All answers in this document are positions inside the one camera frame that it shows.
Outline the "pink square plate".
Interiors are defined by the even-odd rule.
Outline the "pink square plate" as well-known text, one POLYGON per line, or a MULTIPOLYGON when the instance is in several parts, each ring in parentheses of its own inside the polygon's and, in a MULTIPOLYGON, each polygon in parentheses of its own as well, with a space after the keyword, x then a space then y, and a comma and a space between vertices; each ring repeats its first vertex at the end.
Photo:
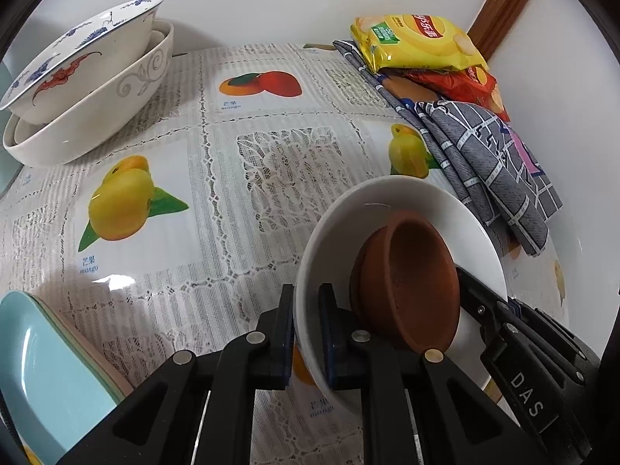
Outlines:
POLYGON ((99 370, 105 375, 105 378, 118 388, 124 397, 128 396, 133 387, 130 383, 117 371, 115 366, 107 361, 107 359, 88 341, 62 314, 56 315, 56 319, 68 330, 68 334, 72 339, 77 341, 77 345, 81 350, 86 352, 88 358, 96 363, 99 370))

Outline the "green square plate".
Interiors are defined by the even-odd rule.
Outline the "green square plate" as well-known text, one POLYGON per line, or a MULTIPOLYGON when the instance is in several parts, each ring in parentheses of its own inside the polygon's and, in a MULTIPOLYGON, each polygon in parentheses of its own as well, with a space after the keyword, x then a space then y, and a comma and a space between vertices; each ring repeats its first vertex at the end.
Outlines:
POLYGON ((98 382, 106 389, 115 403, 119 404, 131 394, 133 387, 91 343, 67 319, 57 314, 38 296, 28 294, 31 301, 53 326, 69 349, 78 357, 81 363, 93 374, 98 382))

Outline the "fruit print lace tablecloth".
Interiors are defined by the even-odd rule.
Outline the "fruit print lace tablecloth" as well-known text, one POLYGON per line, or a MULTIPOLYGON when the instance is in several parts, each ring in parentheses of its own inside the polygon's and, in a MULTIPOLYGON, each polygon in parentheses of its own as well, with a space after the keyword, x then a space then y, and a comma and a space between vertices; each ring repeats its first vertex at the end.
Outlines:
POLYGON ((1 287, 62 314, 134 388, 171 354, 221 348, 294 280, 320 217, 393 172, 412 128, 339 52, 254 44, 171 58, 145 107, 70 164, 25 169, 1 202, 1 287), (87 204, 142 155, 173 212, 96 240, 87 204))

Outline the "large white ceramic bowl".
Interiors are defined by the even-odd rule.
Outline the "large white ceramic bowl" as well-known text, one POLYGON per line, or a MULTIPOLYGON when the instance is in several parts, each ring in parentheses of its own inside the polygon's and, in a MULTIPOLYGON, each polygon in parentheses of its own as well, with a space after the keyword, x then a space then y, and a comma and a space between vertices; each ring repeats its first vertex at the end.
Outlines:
POLYGON ((36 126, 12 115, 4 149, 21 164, 53 167, 75 161, 114 136, 155 94, 171 61, 174 28, 158 19, 139 60, 98 87, 52 122, 36 126))

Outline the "red snack bag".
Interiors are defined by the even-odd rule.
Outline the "red snack bag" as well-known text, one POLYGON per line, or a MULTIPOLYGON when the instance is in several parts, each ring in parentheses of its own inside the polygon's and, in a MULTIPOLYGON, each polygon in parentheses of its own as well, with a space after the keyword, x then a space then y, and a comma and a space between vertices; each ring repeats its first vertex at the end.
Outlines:
POLYGON ((497 80, 481 66, 471 66, 464 71, 384 68, 377 78, 391 95, 408 107, 414 102, 447 99, 482 106, 505 123, 510 121, 497 80))

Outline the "yellow chips bag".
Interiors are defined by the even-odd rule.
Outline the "yellow chips bag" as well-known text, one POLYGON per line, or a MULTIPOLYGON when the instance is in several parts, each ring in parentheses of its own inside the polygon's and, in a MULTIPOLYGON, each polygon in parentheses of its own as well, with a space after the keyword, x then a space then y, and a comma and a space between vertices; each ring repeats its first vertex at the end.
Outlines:
POLYGON ((474 66, 489 70, 470 37, 443 17, 357 17, 350 29, 373 72, 383 68, 464 71, 474 66))

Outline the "small brown clay bowl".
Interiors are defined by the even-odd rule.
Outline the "small brown clay bowl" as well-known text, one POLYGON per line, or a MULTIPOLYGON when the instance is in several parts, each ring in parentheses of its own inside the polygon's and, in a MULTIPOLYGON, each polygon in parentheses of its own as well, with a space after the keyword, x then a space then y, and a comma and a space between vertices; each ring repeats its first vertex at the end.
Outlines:
POLYGON ((363 245, 363 319, 418 354, 447 351, 460 296, 455 263, 439 232, 420 214, 398 210, 363 245))

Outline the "light blue thermos jug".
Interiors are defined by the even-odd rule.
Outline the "light blue thermos jug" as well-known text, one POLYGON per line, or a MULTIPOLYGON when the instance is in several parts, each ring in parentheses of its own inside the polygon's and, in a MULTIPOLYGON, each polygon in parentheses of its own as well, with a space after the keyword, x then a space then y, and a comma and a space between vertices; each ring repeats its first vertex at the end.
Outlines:
MULTIPOLYGON (((12 83, 12 77, 9 70, 4 63, 0 66, 0 98, 6 92, 9 84, 12 83)), ((12 186, 17 174, 22 168, 22 165, 16 161, 3 146, 3 132, 7 121, 9 120, 10 112, 8 110, 2 110, 0 114, 0 197, 4 197, 6 191, 12 186)))

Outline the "brown wooden door frame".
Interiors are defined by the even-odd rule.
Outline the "brown wooden door frame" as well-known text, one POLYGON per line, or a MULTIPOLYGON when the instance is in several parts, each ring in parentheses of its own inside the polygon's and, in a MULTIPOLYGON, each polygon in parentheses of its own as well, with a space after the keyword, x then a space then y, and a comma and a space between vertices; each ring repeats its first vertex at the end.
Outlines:
POLYGON ((483 58, 489 61, 529 0, 486 0, 468 31, 483 58))

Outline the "grey checked cloth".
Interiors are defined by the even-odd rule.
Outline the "grey checked cloth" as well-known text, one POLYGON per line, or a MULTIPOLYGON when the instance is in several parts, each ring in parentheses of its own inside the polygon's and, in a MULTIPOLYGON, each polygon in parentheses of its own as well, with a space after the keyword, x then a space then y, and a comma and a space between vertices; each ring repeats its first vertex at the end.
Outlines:
POLYGON ((351 41, 336 50, 421 135, 461 200, 486 227, 505 228, 531 256, 549 240, 546 222, 562 207, 549 177, 512 127, 473 103, 400 100, 373 74, 351 41))

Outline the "blue crane pattern bowl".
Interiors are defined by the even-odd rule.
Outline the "blue crane pattern bowl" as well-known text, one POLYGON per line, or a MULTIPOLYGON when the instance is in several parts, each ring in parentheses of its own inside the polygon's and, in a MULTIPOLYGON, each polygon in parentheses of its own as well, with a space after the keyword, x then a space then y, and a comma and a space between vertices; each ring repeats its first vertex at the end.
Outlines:
POLYGON ((163 1, 130 0, 65 31, 18 74, 1 108, 31 124, 53 121, 143 55, 163 1))

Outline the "blue square plate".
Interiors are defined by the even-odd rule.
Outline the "blue square plate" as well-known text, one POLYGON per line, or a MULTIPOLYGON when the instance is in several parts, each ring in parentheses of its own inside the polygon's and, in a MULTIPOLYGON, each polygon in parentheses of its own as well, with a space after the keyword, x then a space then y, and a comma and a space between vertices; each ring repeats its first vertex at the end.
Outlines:
POLYGON ((118 404, 28 293, 1 298, 1 392, 27 450, 57 463, 118 404))

